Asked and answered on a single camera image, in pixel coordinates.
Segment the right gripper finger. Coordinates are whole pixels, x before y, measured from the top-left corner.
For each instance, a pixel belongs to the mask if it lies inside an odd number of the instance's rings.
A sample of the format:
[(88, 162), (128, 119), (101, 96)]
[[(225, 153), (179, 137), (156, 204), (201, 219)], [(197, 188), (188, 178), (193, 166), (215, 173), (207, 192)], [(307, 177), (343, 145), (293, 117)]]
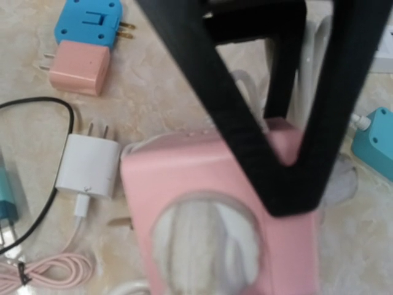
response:
[[(301, 82), (305, 1), (139, 1), (269, 214), (293, 216), (322, 199), (391, 1), (333, 1), (318, 75)], [(237, 88), (217, 46), (266, 39), (270, 84), (263, 117), (295, 124), (293, 99), (311, 101), (294, 163), (283, 164)]]

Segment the blue plug adapter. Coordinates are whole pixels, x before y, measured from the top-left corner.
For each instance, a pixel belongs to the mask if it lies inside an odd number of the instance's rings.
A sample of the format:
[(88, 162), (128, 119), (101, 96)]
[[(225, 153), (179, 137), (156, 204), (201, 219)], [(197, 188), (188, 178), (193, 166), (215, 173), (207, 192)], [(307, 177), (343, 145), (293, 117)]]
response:
[(62, 41), (81, 42), (113, 49), (116, 37), (132, 39), (123, 28), (134, 30), (135, 25), (122, 21), (123, 6), (116, 0), (66, 1), (54, 29), (57, 44)]

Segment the pink plug adapter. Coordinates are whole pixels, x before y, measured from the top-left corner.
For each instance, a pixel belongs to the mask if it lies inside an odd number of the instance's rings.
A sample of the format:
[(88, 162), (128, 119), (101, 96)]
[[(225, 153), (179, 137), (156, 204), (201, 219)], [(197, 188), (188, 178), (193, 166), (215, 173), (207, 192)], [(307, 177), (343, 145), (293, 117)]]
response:
[(111, 61), (107, 46), (63, 40), (54, 54), (46, 53), (51, 64), (39, 68), (49, 73), (51, 86), (59, 91), (100, 96)]

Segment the pink socket block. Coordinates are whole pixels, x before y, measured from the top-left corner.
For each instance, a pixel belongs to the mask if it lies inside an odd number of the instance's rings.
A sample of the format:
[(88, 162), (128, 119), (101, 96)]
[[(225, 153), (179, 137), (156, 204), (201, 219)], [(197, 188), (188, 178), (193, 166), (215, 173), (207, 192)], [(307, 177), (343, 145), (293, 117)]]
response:
[(319, 293), (319, 213), (271, 216), (215, 128), (131, 143), (120, 160), (151, 294)]

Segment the white usb charger plug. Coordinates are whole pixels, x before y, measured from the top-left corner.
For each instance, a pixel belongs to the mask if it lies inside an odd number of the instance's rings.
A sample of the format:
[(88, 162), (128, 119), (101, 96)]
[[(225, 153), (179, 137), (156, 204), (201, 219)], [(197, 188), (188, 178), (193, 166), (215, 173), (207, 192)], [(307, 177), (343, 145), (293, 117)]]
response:
[(108, 125), (104, 125), (99, 136), (92, 135), (93, 129), (91, 123), (87, 134), (68, 135), (55, 188), (60, 192), (111, 199), (121, 146), (110, 137)]

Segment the teal rectangular power block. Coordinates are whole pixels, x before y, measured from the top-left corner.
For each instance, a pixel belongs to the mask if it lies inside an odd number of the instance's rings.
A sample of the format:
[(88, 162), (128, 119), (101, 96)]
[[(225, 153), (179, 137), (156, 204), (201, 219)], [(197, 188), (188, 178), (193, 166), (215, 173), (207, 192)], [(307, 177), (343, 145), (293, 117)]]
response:
[(353, 154), (381, 176), (392, 181), (392, 111), (380, 107), (370, 113), (370, 126), (357, 130), (352, 141)]

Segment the teal plug adapter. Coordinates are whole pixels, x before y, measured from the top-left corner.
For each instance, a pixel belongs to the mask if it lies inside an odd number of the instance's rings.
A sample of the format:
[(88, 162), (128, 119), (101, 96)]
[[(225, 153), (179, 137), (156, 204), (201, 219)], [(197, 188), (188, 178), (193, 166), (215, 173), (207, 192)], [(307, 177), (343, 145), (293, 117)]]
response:
[(6, 245), (4, 228), (8, 227), (16, 239), (15, 223), (19, 220), (14, 193), (10, 185), (8, 172), (1, 157), (1, 249)]

